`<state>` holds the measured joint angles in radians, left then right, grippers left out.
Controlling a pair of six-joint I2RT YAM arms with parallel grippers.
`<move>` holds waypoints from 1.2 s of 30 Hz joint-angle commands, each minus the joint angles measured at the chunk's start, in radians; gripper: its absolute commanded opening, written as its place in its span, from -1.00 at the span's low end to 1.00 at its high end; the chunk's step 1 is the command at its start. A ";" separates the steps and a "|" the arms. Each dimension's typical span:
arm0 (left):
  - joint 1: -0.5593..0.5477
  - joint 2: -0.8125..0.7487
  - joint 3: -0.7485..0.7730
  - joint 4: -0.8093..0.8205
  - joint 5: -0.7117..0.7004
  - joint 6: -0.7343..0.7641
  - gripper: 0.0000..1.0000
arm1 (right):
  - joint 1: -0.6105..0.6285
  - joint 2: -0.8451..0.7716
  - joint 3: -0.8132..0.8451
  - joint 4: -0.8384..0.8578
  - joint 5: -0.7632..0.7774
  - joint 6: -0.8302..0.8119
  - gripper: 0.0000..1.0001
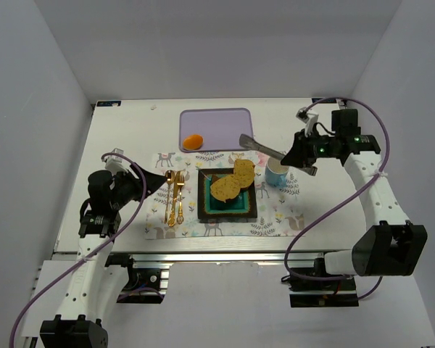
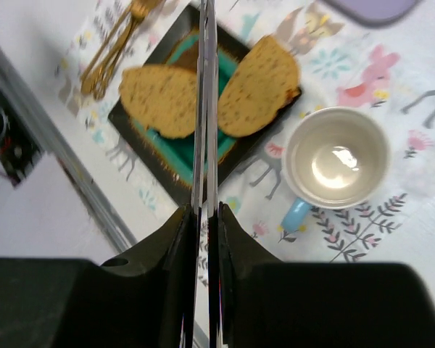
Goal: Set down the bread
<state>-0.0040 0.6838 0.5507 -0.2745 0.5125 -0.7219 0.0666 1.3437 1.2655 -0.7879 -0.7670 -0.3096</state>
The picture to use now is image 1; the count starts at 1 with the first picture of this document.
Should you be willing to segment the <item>brown croissant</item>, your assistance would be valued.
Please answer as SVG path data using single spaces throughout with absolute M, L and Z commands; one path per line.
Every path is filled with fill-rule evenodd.
M 220 177 L 218 175 L 212 175 L 211 185 L 218 181 Z M 224 210 L 225 202 L 216 199 L 212 194 L 210 194 L 210 209 L 211 210 Z

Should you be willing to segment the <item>bread slice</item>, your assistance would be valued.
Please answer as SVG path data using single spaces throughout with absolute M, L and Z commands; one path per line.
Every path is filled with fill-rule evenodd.
M 239 195 L 240 190 L 240 183 L 234 175 L 219 178 L 210 186 L 211 195 L 221 202 L 235 199 Z
M 233 175 L 241 189 L 249 188 L 254 182 L 254 163 L 249 159 L 236 159 L 233 165 Z

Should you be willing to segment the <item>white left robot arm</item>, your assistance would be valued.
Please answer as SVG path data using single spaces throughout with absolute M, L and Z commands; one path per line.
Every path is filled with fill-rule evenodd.
M 41 324 L 45 347 L 107 347 L 107 318 L 133 272 L 130 255 L 112 254 L 120 210 L 132 201 L 141 203 L 165 181 L 165 176 L 144 171 L 136 163 L 129 168 L 110 164 L 90 174 L 70 283 L 55 317 Z

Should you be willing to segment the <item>metal tongs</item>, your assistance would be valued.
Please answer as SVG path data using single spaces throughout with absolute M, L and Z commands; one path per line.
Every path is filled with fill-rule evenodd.
M 282 160 L 286 157 L 285 154 L 281 153 L 281 152 L 277 152 L 274 149 L 271 149 L 267 146 L 264 146 L 258 142 L 256 142 L 252 137 L 246 135 L 246 134 L 241 134 L 239 137 L 239 145 L 240 147 L 242 147 L 243 149 L 246 150 L 254 150 L 254 151 L 258 151 L 261 152 L 263 154 L 268 155 L 269 157 L 272 157 L 276 160 L 279 160 L 280 162 L 282 162 Z M 315 176 L 317 174 L 318 169 L 316 167 L 302 167 L 300 168 L 301 171 L 305 172 L 308 175 L 311 176 Z

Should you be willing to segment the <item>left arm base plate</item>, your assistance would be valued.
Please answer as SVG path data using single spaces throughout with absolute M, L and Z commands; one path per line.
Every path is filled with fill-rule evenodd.
M 111 254 L 106 266 L 119 265 L 127 271 L 128 282 L 117 302 L 123 304 L 161 304 L 167 291 L 170 264 L 141 256 Z

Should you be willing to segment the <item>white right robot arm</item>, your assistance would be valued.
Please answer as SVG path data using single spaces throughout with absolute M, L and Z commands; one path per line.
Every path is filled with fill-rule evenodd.
M 331 135 L 316 130 L 317 113 L 302 108 L 297 118 L 305 128 L 295 133 L 282 165 L 314 175 L 317 159 L 338 159 L 359 193 L 365 216 L 365 234 L 350 250 L 326 253 L 323 274 L 329 278 L 412 275 L 428 234 L 399 205 L 382 169 L 386 160 L 380 146 L 374 136 L 361 133 L 357 110 L 334 110 Z

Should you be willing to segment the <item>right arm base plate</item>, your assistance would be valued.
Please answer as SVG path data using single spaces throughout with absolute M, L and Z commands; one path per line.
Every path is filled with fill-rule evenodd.
M 281 283 L 289 286 L 292 308 L 358 307 L 354 279 L 343 281 L 308 281 L 285 275 Z

